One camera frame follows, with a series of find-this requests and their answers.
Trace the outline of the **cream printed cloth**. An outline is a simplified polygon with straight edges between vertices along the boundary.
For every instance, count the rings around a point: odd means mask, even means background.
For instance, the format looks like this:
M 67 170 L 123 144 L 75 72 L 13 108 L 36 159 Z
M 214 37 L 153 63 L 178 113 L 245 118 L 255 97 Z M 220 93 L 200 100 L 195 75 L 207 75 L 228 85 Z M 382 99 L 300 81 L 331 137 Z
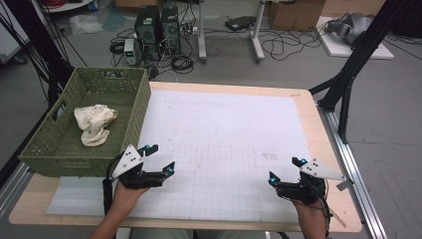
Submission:
M 107 127 L 117 118 L 118 112 L 106 105 L 94 105 L 75 108 L 74 116 L 79 128 L 83 131 L 82 144 L 94 147 L 106 142 L 109 136 Z

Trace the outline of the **thin wooden stick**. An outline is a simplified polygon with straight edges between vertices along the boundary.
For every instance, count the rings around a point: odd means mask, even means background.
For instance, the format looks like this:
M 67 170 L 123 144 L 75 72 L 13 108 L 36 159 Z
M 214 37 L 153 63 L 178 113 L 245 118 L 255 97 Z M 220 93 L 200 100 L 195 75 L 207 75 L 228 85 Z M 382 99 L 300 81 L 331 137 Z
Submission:
M 331 220 L 334 220 L 337 222 L 338 225 L 340 225 L 342 228 L 346 228 L 347 224 L 345 223 L 344 220 L 341 219 L 341 217 L 334 211 L 334 209 L 332 209 L 331 207 L 328 208 L 330 211 L 330 217 L 332 218 Z

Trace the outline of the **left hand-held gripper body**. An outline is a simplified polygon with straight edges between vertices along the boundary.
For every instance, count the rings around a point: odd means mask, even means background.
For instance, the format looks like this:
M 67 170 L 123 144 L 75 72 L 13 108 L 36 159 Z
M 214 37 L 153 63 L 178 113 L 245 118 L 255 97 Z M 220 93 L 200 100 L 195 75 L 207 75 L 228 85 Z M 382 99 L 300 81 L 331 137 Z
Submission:
M 137 149 L 130 144 L 122 153 L 110 179 L 118 179 L 126 188 L 130 189 L 159 187 L 163 184 L 166 176 L 162 173 L 162 170 L 157 172 L 146 172 L 142 167 L 143 157 L 141 157 L 137 152 Z

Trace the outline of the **person's right hand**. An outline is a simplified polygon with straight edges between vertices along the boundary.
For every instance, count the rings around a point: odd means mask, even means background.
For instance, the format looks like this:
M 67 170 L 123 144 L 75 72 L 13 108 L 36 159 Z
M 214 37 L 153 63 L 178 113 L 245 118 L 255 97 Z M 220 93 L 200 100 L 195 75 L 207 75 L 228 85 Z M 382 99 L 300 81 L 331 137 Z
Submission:
M 299 201 L 293 202 L 297 213 L 299 224 L 303 232 L 317 233 L 325 230 L 325 216 L 319 202 L 305 205 Z

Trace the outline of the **clear plastic bag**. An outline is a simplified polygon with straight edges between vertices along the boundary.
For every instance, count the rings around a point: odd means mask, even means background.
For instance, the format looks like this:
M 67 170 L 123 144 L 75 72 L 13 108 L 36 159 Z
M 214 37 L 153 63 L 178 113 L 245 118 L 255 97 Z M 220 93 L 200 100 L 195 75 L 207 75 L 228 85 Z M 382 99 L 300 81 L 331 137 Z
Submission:
M 96 16 L 77 15 L 70 18 L 70 25 L 74 35 L 94 34 L 103 30 L 103 24 Z

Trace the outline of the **small grey metal piece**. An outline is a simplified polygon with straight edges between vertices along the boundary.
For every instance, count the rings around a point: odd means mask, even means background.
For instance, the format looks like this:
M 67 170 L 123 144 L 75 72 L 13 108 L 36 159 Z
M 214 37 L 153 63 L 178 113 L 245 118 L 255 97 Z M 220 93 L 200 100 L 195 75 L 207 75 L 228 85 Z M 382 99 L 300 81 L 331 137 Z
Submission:
M 339 191 L 343 191 L 344 189 L 351 187 L 353 184 L 354 184 L 354 182 L 353 182 L 351 179 L 347 179 L 347 180 L 345 180 L 345 181 L 343 181 L 343 182 L 339 183 L 339 184 L 336 186 L 336 188 L 337 188 Z

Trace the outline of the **white floor board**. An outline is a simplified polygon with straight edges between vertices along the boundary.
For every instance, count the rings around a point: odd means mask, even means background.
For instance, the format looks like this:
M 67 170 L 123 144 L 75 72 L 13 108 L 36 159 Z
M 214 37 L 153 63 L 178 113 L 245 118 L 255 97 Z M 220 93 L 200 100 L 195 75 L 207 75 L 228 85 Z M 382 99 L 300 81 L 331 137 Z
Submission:
M 329 56 L 348 58 L 352 53 L 351 47 L 335 34 L 329 34 L 325 31 L 326 23 L 330 20 L 331 17 L 320 17 L 318 19 L 316 26 L 319 38 Z M 393 58 L 393 54 L 383 44 L 380 44 L 371 55 L 372 60 L 392 60 Z

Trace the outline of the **wide black computer tower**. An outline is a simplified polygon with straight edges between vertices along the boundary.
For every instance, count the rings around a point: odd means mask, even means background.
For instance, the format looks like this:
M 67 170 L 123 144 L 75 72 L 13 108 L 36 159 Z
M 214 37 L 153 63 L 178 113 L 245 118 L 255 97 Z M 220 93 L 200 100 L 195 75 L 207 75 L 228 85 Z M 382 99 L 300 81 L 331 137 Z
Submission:
M 159 8 L 155 5 L 142 5 L 134 29 L 143 58 L 157 61 L 160 57 L 159 43 L 163 40 Z

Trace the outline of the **white desk leg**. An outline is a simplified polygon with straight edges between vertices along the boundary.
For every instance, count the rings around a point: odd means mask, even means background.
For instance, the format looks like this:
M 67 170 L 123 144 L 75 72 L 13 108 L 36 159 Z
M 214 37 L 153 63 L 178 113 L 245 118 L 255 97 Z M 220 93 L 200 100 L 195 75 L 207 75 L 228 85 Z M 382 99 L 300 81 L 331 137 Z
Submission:
M 261 43 L 259 41 L 259 33 L 261 29 L 261 23 L 262 23 L 262 19 L 264 15 L 264 10 L 265 10 L 265 1 L 259 0 L 255 28 L 253 31 L 250 32 L 251 41 L 256 53 L 257 62 L 262 62 L 265 59 L 265 55 L 264 55 Z
M 202 64 L 206 63 L 207 53 L 204 36 L 204 15 L 203 15 L 204 0 L 198 0 L 198 56 Z

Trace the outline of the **narrow black computer tower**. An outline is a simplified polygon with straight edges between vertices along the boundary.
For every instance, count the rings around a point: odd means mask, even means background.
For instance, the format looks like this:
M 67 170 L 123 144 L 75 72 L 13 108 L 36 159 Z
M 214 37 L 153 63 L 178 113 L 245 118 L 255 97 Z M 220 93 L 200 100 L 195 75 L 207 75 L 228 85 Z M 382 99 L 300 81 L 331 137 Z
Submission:
M 163 35 L 165 38 L 166 50 L 173 54 L 179 55 L 181 53 L 180 47 L 180 33 L 178 21 L 178 8 L 165 7 L 161 13 L 161 23 Z

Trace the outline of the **flat black box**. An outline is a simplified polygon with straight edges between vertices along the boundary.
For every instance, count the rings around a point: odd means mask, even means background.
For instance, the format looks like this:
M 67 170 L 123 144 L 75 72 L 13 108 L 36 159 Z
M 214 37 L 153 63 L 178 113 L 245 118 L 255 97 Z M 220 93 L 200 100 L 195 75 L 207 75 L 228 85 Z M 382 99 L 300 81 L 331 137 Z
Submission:
M 242 16 L 230 19 L 225 22 L 225 26 L 231 31 L 240 31 L 247 29 L 255 24 L 256 18 L 252 16 Z

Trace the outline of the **person's left hand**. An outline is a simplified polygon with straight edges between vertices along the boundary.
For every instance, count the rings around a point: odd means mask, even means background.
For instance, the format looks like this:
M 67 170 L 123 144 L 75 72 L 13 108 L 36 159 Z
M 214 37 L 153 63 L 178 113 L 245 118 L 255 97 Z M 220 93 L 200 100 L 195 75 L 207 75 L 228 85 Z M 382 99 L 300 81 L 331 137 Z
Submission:
M 127 216 L 135 207 L 139 197 L 147 191 L 147 188 L 126 188 L 120 181 L 116 184 L 113 202 L 109 210 L 115 215 Z

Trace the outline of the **grey rounded device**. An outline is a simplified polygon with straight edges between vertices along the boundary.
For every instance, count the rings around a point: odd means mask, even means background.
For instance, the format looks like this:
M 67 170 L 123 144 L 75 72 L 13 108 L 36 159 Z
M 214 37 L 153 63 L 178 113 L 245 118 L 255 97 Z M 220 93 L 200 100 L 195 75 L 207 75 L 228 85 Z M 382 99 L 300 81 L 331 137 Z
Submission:
M 371 23 L 372 20 L 362 13 L 345 13 L 338 19 L 328 21 L 325 31 L 329 34 L 334 33 L 346 44 L 353 45 Z

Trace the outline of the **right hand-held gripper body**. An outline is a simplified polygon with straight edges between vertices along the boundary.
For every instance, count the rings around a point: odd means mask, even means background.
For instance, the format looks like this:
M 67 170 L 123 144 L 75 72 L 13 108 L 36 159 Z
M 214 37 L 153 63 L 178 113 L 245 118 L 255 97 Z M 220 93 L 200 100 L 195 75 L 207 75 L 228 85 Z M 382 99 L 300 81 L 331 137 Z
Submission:
M 335 171 L 330 166 L 319 162 L 316 158 L 308 160 L 308 163 L 300 170 L 300 179 L 296 183 L 283 182 L 276 187 L 276 193 L 279 197 L 299 201 L 305 205 L 317 202 L 325 194 L 325 180 L 334 179 L 341 182 L 346 177 L 340 172 Z

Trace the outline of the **large cardboard box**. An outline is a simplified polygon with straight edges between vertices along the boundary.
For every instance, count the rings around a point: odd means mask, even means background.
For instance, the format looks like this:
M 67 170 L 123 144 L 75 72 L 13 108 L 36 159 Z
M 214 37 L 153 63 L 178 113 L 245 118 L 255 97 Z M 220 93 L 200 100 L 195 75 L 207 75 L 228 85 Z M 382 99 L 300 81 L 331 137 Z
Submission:
M 269 10 L 269 24 L 274 30 L 312 31 L 326 0 L 294 0 L 272 2 Z

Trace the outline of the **white grid mat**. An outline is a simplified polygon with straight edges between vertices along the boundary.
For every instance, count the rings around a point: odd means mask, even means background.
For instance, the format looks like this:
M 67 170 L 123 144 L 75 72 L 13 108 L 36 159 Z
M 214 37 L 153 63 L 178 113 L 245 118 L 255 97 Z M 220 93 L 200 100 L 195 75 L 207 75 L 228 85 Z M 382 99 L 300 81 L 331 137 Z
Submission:
M 291 223 L 297 212 L 269 184 L 296 182 L 294 157 L 309 157 L 293 99 L 153 91 L 140 145 L 158 151 L 146 171 L 174 163 L 162 186 L 143 194 L 131 215 L 142 219 Z

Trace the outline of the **small grey power supply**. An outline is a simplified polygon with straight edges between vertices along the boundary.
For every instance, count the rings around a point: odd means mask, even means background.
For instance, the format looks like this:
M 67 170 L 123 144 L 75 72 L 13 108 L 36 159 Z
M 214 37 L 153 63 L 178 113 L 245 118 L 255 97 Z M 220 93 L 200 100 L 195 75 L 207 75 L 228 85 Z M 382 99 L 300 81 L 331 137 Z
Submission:
M 125 56 L 126 63 L 129 66 L 134 66 L 137 62 L 135 44 L 133 39 L 126 39 L 124 41 L 123 53 Z

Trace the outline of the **black frame stand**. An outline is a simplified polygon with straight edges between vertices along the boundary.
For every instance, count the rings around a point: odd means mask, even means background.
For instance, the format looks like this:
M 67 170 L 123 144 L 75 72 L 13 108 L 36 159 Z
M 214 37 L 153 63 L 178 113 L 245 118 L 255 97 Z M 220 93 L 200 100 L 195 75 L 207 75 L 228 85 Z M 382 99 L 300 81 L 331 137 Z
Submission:
M 317 102 L 326 112 L 333 113 L 336 104 L 341 102 L 337 133 L 345 144 L 348 144 L 346 131 L 354 80 L 411 1 L 385 0 L 341 70 L 333 78 L 310 89 L 312 95 L 326 90 L 324 97 Z
M 0 23 L 27 54 L 39 79 L 48 84 L 46 98 L 51 108 L 59 99 L 74 67 L 60 53 L 31 0 L 0 0 L 0 6 L 8 7 L 41 57 L 42 62 L 32 54 L 24 39 L 12 26 L 12 21 L 7 18 L 7 13 L 0 14 Z

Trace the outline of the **white cabinet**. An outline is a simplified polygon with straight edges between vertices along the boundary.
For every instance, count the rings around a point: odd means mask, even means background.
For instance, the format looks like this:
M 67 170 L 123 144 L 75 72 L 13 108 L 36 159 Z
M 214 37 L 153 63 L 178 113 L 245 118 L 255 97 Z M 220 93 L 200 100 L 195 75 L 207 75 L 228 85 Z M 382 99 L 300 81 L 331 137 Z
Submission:
M 4 21 L 8 26 L 11 26 L 26 43 L 29 42 L 29 38 L 7 5 L 5 3 L 0 4 L 0 64 L 6 64 L 17 54 L 21 49 L 21 46 L 4 27 L 1 21 Z

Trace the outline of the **aluminium rail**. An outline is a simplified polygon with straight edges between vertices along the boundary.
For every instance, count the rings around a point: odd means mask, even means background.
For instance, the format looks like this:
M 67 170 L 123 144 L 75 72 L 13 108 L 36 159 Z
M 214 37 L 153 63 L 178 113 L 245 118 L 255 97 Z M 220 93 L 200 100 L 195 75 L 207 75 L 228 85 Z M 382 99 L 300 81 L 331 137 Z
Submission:
M 17 168 L 13 170 L 0 189 L 0 219 L 15 201 L 17 195 L 25 188 L 31 177 L 31 168 L 23 162 L 20 162 Z
M 339 120 L 335 113 L 318 109 L 322 120 L 326 123 L 326 130 L 333 139 L 336 151 L 339 154 L 341 168 L 347 177 L 353 181 L 351 191 L 358 204 L 358 212 L 363 225 L 371 239 L 388 239 L 384 227 L 371 200 L 365 182 L 355 161 L 348 143 L 344 143 L 337 132 Z

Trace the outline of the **green woven basket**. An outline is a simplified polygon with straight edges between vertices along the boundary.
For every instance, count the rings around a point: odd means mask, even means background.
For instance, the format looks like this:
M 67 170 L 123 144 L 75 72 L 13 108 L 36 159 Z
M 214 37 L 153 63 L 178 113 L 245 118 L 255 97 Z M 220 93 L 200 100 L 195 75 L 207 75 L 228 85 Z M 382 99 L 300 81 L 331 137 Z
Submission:
M 19 159 L 45 176 L 103 177 L 117 155 L 138 144 L 150 94 L 144 69 L 76 68 Z M 88 147 L 74 109 L 96 104 L 118 116 L 105 143 Z

